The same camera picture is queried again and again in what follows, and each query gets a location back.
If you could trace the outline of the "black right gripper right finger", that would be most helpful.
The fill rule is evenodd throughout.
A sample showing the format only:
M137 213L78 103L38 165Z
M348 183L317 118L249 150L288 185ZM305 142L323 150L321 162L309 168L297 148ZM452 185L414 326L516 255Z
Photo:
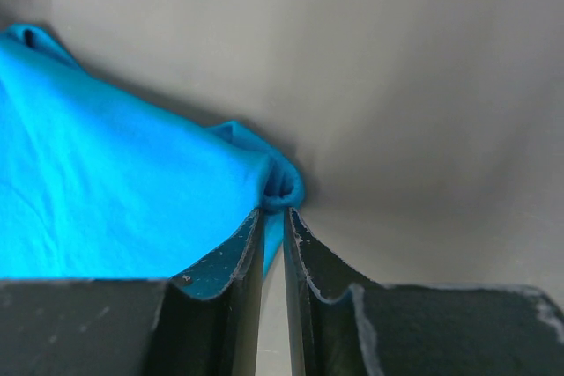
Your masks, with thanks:
M284 217L295 375L560 375L563 313L515 284L379 284Z

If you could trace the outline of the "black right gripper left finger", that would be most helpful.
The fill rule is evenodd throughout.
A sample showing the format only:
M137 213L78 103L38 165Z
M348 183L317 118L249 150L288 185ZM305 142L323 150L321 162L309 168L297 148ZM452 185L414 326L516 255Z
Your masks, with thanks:
M251 375L264 214L171 278L4 279L4 375Z

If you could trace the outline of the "blue t-shirt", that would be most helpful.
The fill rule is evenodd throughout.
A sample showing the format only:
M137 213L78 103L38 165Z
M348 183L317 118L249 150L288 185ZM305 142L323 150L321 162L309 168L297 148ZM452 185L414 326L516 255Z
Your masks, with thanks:
M305 186L238 122L198 125L90 76L38 26L1 33L1 275L164 278L264 213L264 259Z

